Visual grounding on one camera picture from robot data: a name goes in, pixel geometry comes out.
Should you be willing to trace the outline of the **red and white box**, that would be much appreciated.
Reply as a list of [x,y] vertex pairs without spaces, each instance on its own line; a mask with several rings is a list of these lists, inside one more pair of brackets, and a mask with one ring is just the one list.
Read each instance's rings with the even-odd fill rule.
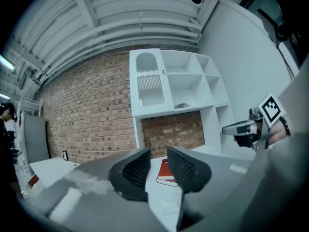
[[33,187],[38,183],[39,177],[34,174],[27,182],[27,188],[28,189],[33,189]]

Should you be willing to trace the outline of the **dark red book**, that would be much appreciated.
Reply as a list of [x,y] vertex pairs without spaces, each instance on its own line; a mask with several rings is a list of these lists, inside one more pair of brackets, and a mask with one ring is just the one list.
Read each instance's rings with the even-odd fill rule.
[[157,177],[156,182],[162,185],[170,186],[170,187],[178,187],[178,183],[176,182],[173,176],[169,177]]

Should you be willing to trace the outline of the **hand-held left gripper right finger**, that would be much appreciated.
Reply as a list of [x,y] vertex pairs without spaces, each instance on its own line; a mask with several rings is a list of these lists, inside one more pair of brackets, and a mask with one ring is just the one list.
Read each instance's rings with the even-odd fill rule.
[[168,167],[182,190],[176,229],[181,231],[218,207],[236,188],[252,160],[168,147]]

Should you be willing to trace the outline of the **large white desk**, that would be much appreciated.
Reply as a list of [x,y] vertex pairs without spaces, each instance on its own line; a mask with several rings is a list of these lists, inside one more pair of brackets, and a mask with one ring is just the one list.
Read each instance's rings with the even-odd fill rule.
[[[233,148],[227,153],[207,152],[205,146],[187,150],[189,156],[206,161],[211,167],[212,177],[200,191],[185,195],[185,200],[195,211],[205,210],[208,214],[222,203],[236,188],[247,172],[255,157],[255,152],[248,148]],[[163,158],[151,160],[151,169],[146,181],[149,207],[156,218],[168,232],[177,231],[177,223],[181,214],[164,215],[161,200],[169,195],[183,194],[181,188],[170,187],[156,182]]]

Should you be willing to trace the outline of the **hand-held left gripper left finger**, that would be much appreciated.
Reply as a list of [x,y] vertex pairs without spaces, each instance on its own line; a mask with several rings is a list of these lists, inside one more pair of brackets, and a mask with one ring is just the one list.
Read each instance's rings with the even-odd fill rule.
[[77,166],[32,201],[25,201],[25,211],[42,232],[168,232],[148,200],[123,198],[108,179],[115,163],[136,153],[128,151]]

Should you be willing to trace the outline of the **small white desk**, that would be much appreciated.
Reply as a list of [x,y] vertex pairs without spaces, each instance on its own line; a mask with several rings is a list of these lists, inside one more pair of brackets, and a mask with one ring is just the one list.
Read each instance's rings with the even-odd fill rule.
[[48,188],[80,164],[62,158],[51,158],[29,165],[43,187]]

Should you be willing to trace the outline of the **grey partition panel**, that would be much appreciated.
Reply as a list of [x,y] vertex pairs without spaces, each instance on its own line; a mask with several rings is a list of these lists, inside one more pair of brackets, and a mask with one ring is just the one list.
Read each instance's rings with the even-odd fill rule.
[[25,115],[24,131],[29,163],[49,159],[45,118]]

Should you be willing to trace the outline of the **bright red book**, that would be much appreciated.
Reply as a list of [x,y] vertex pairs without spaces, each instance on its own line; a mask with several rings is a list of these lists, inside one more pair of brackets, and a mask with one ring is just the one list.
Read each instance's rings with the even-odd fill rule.
[[162,160],[159,173],[157,176],[158,180],[175,181],[175,178],[169,169],[168,163],[169,163],[168,159]]

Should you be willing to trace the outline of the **white shelf hutch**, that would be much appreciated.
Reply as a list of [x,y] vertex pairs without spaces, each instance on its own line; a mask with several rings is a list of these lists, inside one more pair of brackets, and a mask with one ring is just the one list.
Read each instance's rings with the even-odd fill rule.
[[[238,148],[222,128],[233,113],[221,76],[208,56],[184,51],[142,49],[129,53],[131,109],[137,147],[142,141],[141,120],[199,111],[207,152],[227,153]],[[174,107],[188,103],[187,109]]]

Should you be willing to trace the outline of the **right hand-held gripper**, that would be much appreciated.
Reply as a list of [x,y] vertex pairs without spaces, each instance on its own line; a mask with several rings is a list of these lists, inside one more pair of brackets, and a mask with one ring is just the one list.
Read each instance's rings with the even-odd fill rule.
[[239,147],[267,149],[270,129],[281,116],[284,117],[281,103],[272,94],[268,94],[249,110],[249,120],[224,126],[222,134],[244,134],[234,136]]

